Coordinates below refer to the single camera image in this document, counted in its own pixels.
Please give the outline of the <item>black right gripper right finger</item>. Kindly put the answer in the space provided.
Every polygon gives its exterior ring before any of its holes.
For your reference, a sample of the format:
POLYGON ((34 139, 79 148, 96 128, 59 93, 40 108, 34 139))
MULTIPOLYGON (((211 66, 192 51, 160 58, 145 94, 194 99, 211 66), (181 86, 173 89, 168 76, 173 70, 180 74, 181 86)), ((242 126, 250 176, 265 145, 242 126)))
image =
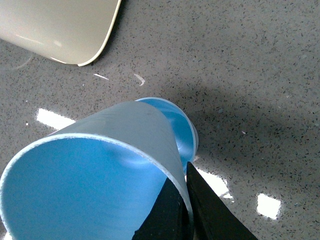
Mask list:
POLYGON ((256 240, 257 237, 227 208, 191 162, 186 185, 200 240, 256 240))

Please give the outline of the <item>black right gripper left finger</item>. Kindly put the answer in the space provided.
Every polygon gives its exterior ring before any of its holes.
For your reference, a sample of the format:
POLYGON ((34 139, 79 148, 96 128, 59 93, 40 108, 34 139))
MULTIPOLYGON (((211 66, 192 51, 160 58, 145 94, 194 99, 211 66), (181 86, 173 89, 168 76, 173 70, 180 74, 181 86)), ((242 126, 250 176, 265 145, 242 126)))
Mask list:
POLYGON ((167 179, 133 240, 192 240, 193 226, 185 203, 171 180, 167 179))

